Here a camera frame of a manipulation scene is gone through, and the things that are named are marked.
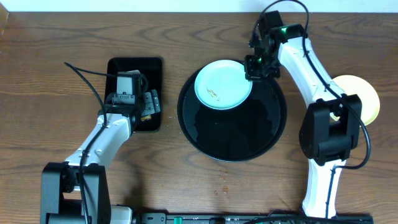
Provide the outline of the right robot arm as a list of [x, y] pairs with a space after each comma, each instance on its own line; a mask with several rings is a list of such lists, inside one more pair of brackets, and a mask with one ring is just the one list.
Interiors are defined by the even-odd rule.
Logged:
[[362, 102], [329, 76], [313, 50], [306, 26], [285, 25], [278, 11], [263, 12], [252, 33], [252, 55], [244, 58], [245, 77], [263, 81], [284, 67], [307, 107], [299, 131], [308, 158], [307, 193], [302, 210], [309, 217], [336, 217], [335, 198], [341, 170], [358, 145]]

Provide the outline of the green yellow sponge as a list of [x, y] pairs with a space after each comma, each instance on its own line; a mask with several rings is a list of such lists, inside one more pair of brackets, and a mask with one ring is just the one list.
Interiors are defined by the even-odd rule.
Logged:
[[151, 114], [148, 114], [148, 115], [146, 115], [146, 116], [143, 116], [142, 118], [141, 118], [141, 121], [148, 121], [148, 120], [151, 120], [152, 119], [152, 115]]

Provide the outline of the light blue plate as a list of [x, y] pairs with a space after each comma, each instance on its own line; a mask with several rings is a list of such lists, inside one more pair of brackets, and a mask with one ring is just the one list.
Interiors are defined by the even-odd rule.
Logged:
[[204, 66], [194, 82], [196, 97], [214, 110], [230, 110], [250, 95], [252, 82], [245, 78], [244, 65], [234, 60], [217, 60]]

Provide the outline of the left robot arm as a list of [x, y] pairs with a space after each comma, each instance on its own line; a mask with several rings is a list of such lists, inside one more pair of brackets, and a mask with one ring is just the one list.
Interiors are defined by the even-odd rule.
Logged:
[[101, 104], [97, 124], [63, 162], [42, 171], [41, 223], [136, 223], [132, 208], [112, 205], [106, 170], [143, 117], [158, 113], [156, 90], [138, 70], [118, 72], [116, 92]]

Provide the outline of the yellow plate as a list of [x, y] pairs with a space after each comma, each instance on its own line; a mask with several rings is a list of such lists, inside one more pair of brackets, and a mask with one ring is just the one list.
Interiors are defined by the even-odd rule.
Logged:
[[345, 91], [347, 95], [358, 95], [362, 102], [361, 120], [364, 125], [371, 124], [380, 111], [379, 96], [374, 87], [366, 80], [354, 75], [340, 75], [333, 81]]

